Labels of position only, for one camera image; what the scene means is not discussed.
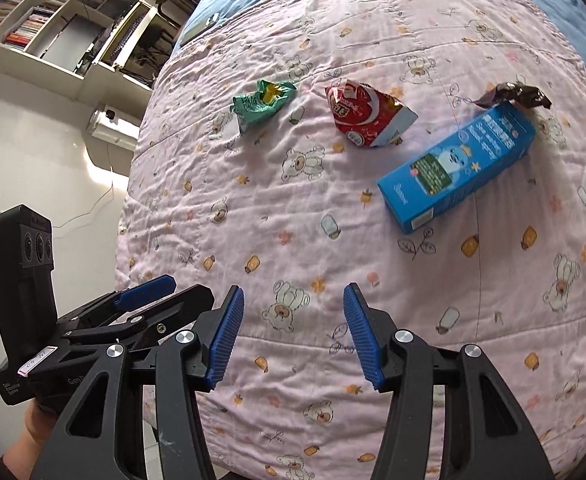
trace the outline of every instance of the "white appliance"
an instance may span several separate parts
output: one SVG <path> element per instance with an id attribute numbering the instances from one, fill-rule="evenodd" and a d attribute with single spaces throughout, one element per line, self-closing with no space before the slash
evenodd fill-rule
<path id="1" fill-rule="evenodd" d="M 131 152 L 137 146 L 140 121 L 108 105 L 99 105 L 86 126 L 86 132 Z"/>

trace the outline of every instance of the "red snack bag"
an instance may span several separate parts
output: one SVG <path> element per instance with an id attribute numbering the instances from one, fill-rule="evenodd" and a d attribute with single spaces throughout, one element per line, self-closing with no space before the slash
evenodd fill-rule
<path id="1" fill-rule="evenodd" d="M 343 78 L 324 90 L 335 126 L 356 146 L 390 144 L 417 119 L 395 97 L 364 83 Z"/>

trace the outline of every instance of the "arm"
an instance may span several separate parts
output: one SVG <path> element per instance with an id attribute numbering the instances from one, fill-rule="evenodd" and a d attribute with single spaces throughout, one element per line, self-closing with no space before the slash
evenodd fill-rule
<path id="1" fill-rule="evenodd" d="M 18 480 L 28 480 L 30 477 L 39 452 L 55 426 L 55 420 L 55 416 L 45 413 L 35 400 L 28 404 L 24 413 L 25 428 L 17 442 L 2 457 L 4 465 Z"/>

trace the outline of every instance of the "white floor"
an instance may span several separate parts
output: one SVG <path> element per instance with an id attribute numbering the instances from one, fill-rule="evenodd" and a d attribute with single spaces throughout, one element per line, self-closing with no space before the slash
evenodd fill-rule
<path id="1" fill-rule="evenodd" d="M 151 426 L 144 423 L 144 458 L 146 459 L 146 477 L 148 480 L 163 480 L 162 466 L 160 464 L 160 448 L 155 441 Z M 228 473 L 225 469 L 213 466 L 215 476 L 222 478 Z"/>

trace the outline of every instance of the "green wrapper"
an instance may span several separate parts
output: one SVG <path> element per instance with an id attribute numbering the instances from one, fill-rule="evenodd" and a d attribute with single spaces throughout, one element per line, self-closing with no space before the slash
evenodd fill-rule
<path id="1" fill-rule="evenodd" d="M 289 82 L 271 83 L 260 79 L 257 92 L 233 98 L 231 110 L 237 115 L 240 134 L 247 133 L 253 124 L 260 123 L 275 115 L 295 95 L 295 85 Z"/>

